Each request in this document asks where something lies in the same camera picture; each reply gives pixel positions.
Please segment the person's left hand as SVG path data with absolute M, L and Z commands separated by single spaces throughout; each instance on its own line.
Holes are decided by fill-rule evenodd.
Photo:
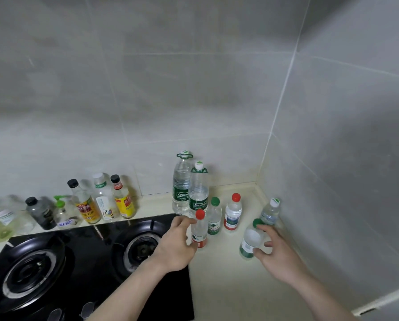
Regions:
M 185 257 L 185 246 L 187 230 L 195 223 L 195 219 L 187 216 L 176 216 L 161 238 L 151 258 L 164 274 L 184 269 L 193 259 Z

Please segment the person's right hand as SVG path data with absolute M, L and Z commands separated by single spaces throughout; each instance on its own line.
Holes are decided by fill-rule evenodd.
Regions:
M 263 245 L 272 248 L 273 261 L 261 262 L 261 264 L 272 276 L 293 287 L 296 275 L 300 273 L 310 274 L 299 255 L 291 248 L 275 227 L 259 225 L 257 228 L 264 231 L 270 237 L 270 241 L 265 242 Z

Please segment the small red-cap red-label water bottle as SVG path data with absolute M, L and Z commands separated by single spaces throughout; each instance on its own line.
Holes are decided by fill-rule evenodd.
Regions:
M 208 221 L 206 213 L 203 209 L 198 209 L 195 212 L 196 223 L 192 224 L 191 238 L 192 242 L 196 244 L 197 248 L 203 248 L 207 244 Z

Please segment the person's right forearm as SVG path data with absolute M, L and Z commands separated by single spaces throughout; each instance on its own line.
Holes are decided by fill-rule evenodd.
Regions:
M 358 321 L 314 276 L 308 273 L 296 275 L 293 288 L 306 302 L 315 321 Z

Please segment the person's left forearm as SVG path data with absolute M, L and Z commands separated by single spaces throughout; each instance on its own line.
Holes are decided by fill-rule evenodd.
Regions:
M 163 277 L 183 269 L 193 255 L 152 255 L 128 277 L 87 321 L 137 321 L 147 299 Z

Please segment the small green-cap green-label water bottle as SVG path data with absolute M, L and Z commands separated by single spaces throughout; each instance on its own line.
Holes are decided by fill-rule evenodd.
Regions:
M 223 211 L 220 205 L 220 199 L 218 197 L 212 197 L 211 203 L 206 212 L 208 221 L 207 233 L 209 235 L 217 235 L 219 233 L 222 215 Z

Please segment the small white-cap water bottle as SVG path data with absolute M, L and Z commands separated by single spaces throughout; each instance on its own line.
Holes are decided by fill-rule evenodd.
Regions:
M 281 211 L 281 201 L 278 198 L 271 200 L 263 207 L 260 219 L 266 225 L 276 225 Z

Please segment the small red-cap blue-label water bottle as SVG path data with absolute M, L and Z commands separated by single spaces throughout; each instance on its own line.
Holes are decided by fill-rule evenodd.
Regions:
M 228 231 L 237 229 L 243 206 L 241 203 L 241 195 L 239 193 L 232 194 L 231 200 L 225 208 L 224 227 Z

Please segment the small round stove burner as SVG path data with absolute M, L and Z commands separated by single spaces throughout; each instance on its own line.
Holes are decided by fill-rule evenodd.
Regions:
M 143 261 L 154 252 L 161 240 L 161 236 L 146 232 L 134 237 L 124 249 L 123 265 L 128 273 L 133 273 Z

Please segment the large green-label water bottle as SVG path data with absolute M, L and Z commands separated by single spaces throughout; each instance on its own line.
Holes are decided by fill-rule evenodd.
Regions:
M 184 215 L 189 211 L 188 188 L 193 168 L 193 155 L 189 150 L 183 150 L 177 155 L 172 180 L 172 209 L 177 215 Z
M 208 170 L 202 161 L 197 161 L 191 169 L 188 188 L 189 217 L 195 218 L 196 211 L 207 210 L 209 196 Z

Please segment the black-cap yellow-label sauce bottle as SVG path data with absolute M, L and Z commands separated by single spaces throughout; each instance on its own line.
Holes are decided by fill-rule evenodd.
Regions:
M 122 184 L 121 178 L 117 174 L 111 175 L 110 180 L 113 183 L 112 194 L 120 215 L 126 220 L 131 219 L 136 210 L 128 188 Z

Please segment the white-cap white-label drink bottle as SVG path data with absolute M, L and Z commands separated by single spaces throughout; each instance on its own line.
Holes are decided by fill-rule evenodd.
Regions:
M 120 216 L 120 212 L 116 206 L 113 197 L 112 187 L 108 183 L 104 173 L 96 173 L 93 175 L 95 187 L 95 201 L 101 212 L 105 222 L 114 222 Z

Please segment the black glass gas stove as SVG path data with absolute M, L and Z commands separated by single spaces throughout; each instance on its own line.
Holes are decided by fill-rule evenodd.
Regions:
M 152 232 L 163 236 L 175 214 L 123 220 L 12 237 L 0 252 L 0 321 L 46 321 L 56 308 L 64 321 L 82 321 L 87 302 L 95 309 L 131 274 L 123 265 L 123 253 L 134 237 Z M 57 266 L 33 293 L 9 299 L 2 284 L 8 271 L 25 255 L 48 249 L 57 256 Z

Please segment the black-cap orange-label sauce bottle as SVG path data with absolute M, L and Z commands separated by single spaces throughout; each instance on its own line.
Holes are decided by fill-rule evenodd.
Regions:
M 90 193 L 81 188 L 77 179 L 70 179 L 67 184 L 72 191 L 72 202 L 83 219 L 90 225 L 94 225 L 101 221 L 100 210 L 97 208 Z

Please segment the green pump soap bottle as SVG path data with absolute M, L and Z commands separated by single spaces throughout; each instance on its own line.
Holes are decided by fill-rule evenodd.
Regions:
M 68 197 L 64 195 L 55 195 L 56 212 L 54 220 L 59 229 L 69 229 L 79 226 L 80 220 L 78 214 L 74 211 L 73 205 L 69 203 Z

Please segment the dark black-cap bottle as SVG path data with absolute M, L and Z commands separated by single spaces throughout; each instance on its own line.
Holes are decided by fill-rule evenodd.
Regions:
M 43 230 L 49 231 L 57 227 L 52 208 L 45 201 L 29 197 L 25 200 L 25 204 L 27 212 Z

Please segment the large round stove burner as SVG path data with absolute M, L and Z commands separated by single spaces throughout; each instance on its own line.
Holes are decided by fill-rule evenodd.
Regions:
M 57 256 L 48 249 L 22 257 L 6 274 L 2 292 L 6 298 L 20 299 L 44 284 L 57 266 Z

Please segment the large clear oil jug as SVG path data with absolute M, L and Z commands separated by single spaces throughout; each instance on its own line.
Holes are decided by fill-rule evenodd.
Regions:
M 11 206 L 11 209 L 15 211 L 15 230 L 9 227 L 5 227 L 0 223 L 0 242 L 5 242 L 10 237 L 16 235 L 26 235 L 30 233 L 34 226 L 35 221 L 22 207 L 19 200 L 13 196 L 0 196 L 5 202 Z

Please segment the clear white-cap white-label bottle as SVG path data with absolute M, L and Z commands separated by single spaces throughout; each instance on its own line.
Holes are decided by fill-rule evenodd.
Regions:
M 15 211 L 0 197 L 0 223 L 15 230 Z

